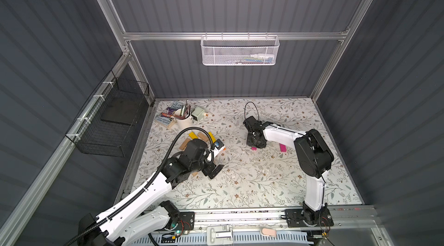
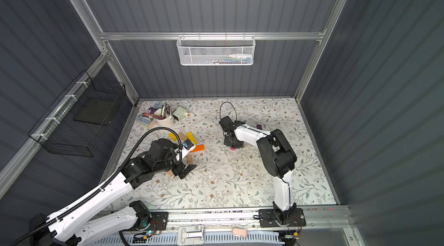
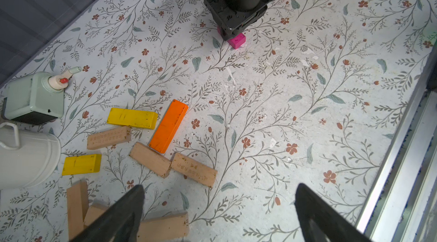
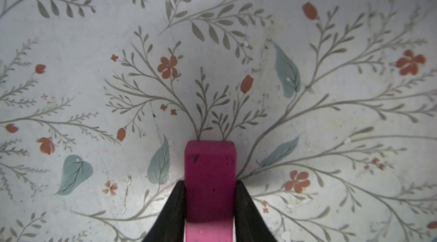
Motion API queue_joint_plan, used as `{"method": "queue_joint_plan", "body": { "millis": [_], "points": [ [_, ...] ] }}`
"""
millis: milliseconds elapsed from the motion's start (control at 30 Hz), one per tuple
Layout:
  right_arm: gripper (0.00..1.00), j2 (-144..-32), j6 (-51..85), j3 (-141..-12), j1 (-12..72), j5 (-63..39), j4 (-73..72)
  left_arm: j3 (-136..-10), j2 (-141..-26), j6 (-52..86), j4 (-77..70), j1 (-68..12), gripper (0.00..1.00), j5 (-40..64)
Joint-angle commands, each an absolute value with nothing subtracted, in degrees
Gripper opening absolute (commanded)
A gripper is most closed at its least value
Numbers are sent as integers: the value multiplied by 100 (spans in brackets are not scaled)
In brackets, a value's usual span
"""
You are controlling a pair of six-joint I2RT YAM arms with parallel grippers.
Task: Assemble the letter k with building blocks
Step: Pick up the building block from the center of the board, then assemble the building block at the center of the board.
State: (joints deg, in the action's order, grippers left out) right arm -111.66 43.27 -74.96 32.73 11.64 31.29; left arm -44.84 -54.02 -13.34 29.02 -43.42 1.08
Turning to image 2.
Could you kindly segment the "orange building block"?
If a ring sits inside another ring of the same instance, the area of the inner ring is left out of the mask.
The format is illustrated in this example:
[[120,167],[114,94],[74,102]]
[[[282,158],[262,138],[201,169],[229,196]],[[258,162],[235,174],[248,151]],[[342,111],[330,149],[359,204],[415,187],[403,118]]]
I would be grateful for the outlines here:
[[200,152],[200,151],[204,151],[204,150],[205,150],[204,145],[197,145],[191,152]]

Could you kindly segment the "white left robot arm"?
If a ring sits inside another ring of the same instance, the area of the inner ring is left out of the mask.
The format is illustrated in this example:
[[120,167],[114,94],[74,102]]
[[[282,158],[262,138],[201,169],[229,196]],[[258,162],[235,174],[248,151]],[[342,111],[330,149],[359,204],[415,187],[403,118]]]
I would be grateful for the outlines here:
[[130,156],[103,183],[75,202],[48,216],[38,214],[30,222],[30,243],[33,246],[85,246],[116,232],[146,231],[152,235],[165,223],[155,219],[146,205],[136,200],[122,210],[94,219],[114,200],[150,181],[155,174],[166,171],[183,179],[194,169],[183,159],[195,148],[190,140],[181,144],[160,138],[148,151]]

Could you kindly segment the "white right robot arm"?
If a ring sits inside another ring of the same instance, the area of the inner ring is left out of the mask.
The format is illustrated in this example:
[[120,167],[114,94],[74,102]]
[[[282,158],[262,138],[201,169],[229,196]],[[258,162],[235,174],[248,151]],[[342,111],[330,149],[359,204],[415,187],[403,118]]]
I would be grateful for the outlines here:
[[241,148],[244,143],[256,146],[266,171],[273,177],[273,209],[261,210],[261,227],[306,226],[304,213],[293,200],[292,177],[297,156],[287,138],[279,129],[265,131],[253,128],[241,121],[232,121],[229,116],[219,121],[224,135],[224,145]]

